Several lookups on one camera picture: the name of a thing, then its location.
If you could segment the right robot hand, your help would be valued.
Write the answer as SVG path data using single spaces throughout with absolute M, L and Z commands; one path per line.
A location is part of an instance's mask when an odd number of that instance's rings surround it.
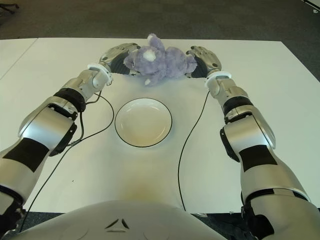
M 186 73 L 188 78 L 206 78 L 208 74 L 221 71 L 222 64 L 218 57 L 210 50 L 202 46 L 191 46 L 186 52 L 193 56 L 197 66 L 191 73 Z

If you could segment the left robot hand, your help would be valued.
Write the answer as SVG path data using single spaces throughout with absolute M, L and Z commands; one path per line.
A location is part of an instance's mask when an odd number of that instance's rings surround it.
M 130 51 L 138 50 L 140 46 L 136 43 L 123 43 L 107 50 L 99 59 L 99 63 L 107 67 L 112 73 L 121 75 L 136 74 L 124 64 L 124 59 Z

